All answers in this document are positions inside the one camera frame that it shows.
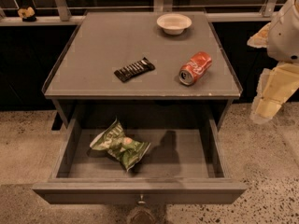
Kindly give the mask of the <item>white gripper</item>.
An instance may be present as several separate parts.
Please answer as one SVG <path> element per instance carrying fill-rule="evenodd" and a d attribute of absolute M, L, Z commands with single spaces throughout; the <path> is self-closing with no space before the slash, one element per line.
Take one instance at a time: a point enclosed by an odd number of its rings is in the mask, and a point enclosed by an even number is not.
<path fill-rule="evenodd" d="M 299 89 L 299 0 L 287 0 L 247 45 L 267 48 L 268 56 L 279 61 L 275 68 L 262 71 L 251 105 L 250 119 L 264 124 Z"/>

